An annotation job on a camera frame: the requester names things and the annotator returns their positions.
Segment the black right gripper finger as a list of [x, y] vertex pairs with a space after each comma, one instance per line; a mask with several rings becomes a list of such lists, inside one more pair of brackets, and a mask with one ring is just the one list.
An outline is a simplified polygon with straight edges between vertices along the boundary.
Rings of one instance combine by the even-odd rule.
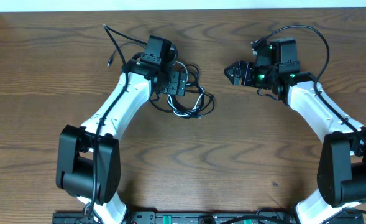
[[242, 86], [245, 86], [245, 77], [242, 76], [231, 76], [231, 83], [233, 85], [241, 84]]
[[224, 74], [227, 77], [241, 77], [245, 73], [246, 69], [246, 61], [235, 61], [232, 65], [224, 69]]

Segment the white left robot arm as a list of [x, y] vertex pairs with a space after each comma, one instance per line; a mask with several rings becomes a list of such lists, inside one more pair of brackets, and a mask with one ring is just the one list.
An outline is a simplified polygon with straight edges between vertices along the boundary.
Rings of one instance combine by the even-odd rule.
[[92, 117], [67, 125], [59, 138], [56, 185], [85, 203], [84, 215], [122, 223], [127, 206], [117, 194], [121, 179], [119, 141], [139, 108], [153, 93], [185, 94], [187, 74], [173, 70], [178, 51], [151, 35], [143, 52], [121, 67], [119, 81]]

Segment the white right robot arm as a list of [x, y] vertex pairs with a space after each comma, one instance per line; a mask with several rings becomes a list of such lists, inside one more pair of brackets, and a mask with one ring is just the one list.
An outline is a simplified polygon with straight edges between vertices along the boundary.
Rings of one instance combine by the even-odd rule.
[[233, 85], [270, 90], [274, 100], [296, 111], [323, 147], [317, 189], [296, 204], [299, 223], [328, 223], [341, 213], [359, 213], [366, 202], [366, 127], [324, 92], [310, 72], [300, 69], [294, 38], [252, 43], [254, 62], [236, 61], [224, 70]]

